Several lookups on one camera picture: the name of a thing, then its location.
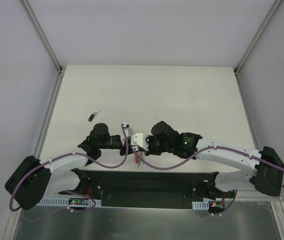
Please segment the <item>red handled keyring carabiner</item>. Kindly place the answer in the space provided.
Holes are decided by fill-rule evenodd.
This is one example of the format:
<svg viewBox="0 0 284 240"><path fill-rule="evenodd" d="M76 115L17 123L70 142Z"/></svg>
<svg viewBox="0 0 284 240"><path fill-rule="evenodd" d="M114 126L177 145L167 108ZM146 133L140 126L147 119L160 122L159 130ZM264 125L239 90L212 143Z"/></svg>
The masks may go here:
<svg viewBox="0 0 284 240"><path fill-rule="evenodd" d="M137 151L135 153L135 163L137 164L138 168L144 164L142 160L145 159L145 155L146 155L145 151Z"/></svg>

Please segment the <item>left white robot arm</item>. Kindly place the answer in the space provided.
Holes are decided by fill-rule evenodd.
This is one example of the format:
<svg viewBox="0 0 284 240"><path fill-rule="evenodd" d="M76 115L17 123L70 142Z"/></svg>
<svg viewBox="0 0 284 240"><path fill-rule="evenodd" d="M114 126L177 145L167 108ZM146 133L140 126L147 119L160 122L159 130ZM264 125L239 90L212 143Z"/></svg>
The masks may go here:
<svg viewBox="0 0 284 240"><path fill-rule="evenodd" d="M63 191L74 191L78 195L85 193L88 183L77 174L78 170L92 163L105 169L117 169L126 162L132 128L122 123L121 131L120 135L110 135L108 126L98 123L72 152L45 159L27 156L4 185L10 194L9 210L29 210L44 196ZM100 163L102 149L119 150L125 159L113 166Z"/></svg>

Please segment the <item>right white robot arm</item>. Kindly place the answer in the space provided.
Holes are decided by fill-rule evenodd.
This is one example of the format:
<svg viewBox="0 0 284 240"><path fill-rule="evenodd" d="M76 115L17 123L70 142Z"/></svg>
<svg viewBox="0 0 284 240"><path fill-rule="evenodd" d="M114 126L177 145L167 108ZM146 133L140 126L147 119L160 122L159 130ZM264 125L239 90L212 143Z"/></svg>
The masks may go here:
<svg viewBox="0 0 284 240"><path fill-rule="evenodd" d="M207 184L207 193L218 197L232 190L251 190L278 197L281 194L284 163L269 146L262 150L243 149L217 143L199 134L179 133L164 121L155 124L146 137L150 155L171 153L182 159L192 158L233 167L233 172L218 172Z"/></svg>

